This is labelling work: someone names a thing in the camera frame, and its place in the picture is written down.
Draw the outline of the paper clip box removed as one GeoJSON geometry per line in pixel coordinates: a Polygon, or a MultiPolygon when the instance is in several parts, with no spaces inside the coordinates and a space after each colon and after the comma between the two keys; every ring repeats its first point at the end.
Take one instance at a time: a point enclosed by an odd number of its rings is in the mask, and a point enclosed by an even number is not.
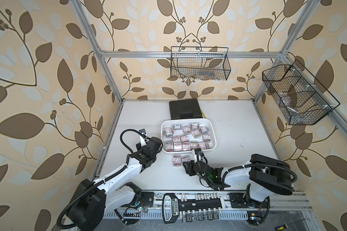
{"type": "Polygon", "coordinates": [[[181,157],[181,162],[184,163],[188,163],[191,161],[191,158],[189,156],[183,156],[181,157]]]}
{"type": "Polygon", "coordinates": [[[180,166],[182,166],[182,159],[181,159],[181,156],[173,156],[173,166],[174,166],[174,167],[180,167],[180,166]]]}

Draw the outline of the white plastic storage tray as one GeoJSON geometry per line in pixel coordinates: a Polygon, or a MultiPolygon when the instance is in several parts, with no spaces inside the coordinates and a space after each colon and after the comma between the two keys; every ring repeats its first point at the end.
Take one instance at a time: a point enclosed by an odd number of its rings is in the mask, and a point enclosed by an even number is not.
{"type": "Polygon", "coordinates": [[[206,118],[167,120],[161,125],[161,139],[167,154],[212,151],[217,146],[214,127],[206,118]]]}

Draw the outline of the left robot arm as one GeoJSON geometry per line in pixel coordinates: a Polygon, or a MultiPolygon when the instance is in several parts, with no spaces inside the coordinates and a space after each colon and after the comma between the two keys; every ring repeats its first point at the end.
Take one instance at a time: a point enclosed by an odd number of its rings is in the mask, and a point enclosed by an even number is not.
{"type": "Polygon", "coordinates": [[[149,168],[163,149],[163,142],[157,137],[133,129],[124,130],[122,134],[134,132],[141,138],[134,152],[120,136],[121,144],[129,154],[125,163],[102,178],[94,181],[83,180],[77,187],[69,204],[61,211],[56,221],[57,228],[68,230],[74,227],[81,231],[93,231],[101,222],[105,210],[130,204],[136,192],[136,185],[130,179],[149,168]]]}

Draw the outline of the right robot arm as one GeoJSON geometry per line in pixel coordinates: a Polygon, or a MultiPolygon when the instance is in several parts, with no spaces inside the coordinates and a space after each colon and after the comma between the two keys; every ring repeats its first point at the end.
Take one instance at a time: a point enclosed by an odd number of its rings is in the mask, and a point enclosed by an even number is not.
{"type": "Polygon", "coordinates": [[[254,215],[247,220],[251,226],[260,226],[270,212],[270,195],[293,194],[292,184],[298,176],[290,169],[290,165],[260,154],[251,155],[251,160],[243,165],[231,168],[213,168],[200,149],[195,150],[194,160],[183,162],[189,176],[198,176],[206,182],[206,187],[215,191],[224,191],[233,185],[246,183],[245,193],[238,200],[249,208],[262,208],[267,203],[267,210],[261,218],[254,215]]]}

